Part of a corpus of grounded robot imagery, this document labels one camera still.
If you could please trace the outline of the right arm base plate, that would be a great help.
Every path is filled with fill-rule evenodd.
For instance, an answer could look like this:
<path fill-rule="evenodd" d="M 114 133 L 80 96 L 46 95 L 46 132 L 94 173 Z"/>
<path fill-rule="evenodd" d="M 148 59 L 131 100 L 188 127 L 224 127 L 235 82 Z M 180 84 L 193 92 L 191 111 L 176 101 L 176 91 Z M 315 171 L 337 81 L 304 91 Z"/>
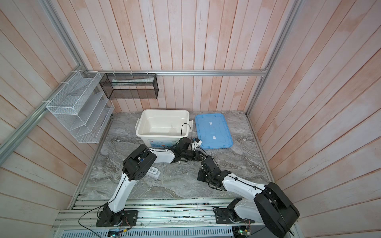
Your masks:
<path fill-rule="evenodd" d="M 215 221 L 217 224 L 249 224 L 256 221 L 250 219 L 242 219 L 229 208 L 213 207 L 212 211 L 215 214 Z"/>

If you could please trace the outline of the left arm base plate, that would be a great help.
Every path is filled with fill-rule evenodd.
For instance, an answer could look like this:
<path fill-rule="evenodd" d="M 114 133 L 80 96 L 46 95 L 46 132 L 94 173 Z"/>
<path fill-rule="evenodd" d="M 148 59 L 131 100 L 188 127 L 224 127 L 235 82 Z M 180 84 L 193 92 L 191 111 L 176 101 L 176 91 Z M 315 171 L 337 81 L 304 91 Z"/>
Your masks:
<path fill-rule="evenodd" d="M 105 210 L 100 212 L 96 227 L 134 227 L 137 223 L 138 213 L 137 210 L 122 210 L 118 213 Z"/>

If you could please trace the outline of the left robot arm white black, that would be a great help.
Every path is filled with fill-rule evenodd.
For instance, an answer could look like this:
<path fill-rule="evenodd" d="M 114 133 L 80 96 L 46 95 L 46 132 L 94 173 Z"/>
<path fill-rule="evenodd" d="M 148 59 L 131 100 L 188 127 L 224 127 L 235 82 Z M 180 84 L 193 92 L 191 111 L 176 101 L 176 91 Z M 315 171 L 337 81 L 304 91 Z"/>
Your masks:
<path fill-rule="evenodd" d="M 106 219 L 113 226 L 122 219 L 126 201 L 138 180 L 142 179 L 152 168 L 154 163 L 173 164 L 181 160 L 201 161 L 206 154 L 197 148 L 202 145 L 198 138 L 181 138 L 171 147 L 162 149 L 149 148 L 140 145 L 124 161 L 120 182 L 107 204 L 100 213 L 100 219 Z"/>

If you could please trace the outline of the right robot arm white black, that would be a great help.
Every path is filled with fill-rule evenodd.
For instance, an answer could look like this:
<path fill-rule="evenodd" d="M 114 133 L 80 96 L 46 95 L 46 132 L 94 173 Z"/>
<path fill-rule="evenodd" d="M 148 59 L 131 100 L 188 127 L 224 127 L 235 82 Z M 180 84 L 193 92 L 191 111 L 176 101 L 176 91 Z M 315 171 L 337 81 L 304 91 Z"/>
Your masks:
<path fill-rule="evenodd" d="M 282 189 L 275 183 L 258 184 L 221 170 L 216 161 L 207 156 L 201 161 L 197 180 L 211 188 L 239 195 L 227 208 L 214 207 L 216 223 L 262 223 L 276 237 L 291 232 L 300 212 Z"/>

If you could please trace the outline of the white plastic storage bin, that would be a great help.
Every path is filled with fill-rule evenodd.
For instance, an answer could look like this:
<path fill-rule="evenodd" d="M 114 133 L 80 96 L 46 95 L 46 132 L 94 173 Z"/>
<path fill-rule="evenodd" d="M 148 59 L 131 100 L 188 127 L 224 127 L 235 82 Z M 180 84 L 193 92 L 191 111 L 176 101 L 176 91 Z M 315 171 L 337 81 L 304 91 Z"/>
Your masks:
<path fill-rule="evenodd" d="M 149 148 L 171 147 L 192 132 L 193 121 L 186 110 L 144 110 L 135 130 Z"/>

